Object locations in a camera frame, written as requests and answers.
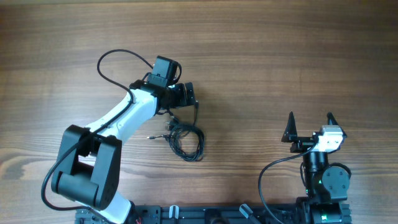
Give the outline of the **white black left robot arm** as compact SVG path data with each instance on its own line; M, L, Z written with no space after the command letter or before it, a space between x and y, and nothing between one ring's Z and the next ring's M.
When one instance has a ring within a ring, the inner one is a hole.
M126 96L99 120L69 126L62 136L56 163L43 186L108 223L141 223L135 204L118 192L121 151L147 120L169 109L193 106L193 84L156 85L137 80Z

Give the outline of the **black USB-A cable blue plug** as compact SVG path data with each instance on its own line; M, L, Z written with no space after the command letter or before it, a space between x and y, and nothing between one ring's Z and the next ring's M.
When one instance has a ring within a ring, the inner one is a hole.
M205 134L196 126L198 117L199 102L197 101L194 106L194 119L193 123L183 123L168 110L167 113L171 115L172 120L169 122L169 133L164 135L163 138L168 142L171 150L181 159L187 162L199 162L203 159L205 148ZM185 152L182 148L181 139L188 134L193 133L198 138L197 148L193 152Z

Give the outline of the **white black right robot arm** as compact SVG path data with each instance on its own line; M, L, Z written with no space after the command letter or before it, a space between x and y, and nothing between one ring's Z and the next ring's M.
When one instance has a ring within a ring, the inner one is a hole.
M302 155L300 175L306 196L296 199L297 221L309 224L351 223L351 210L344 201L348 199L351 170L344 164L328 161L328 155L340 150L347 138L332 113L327 114L327 124L310 137L297 133L293 113L289 113L282 142L292 144L291 153Z

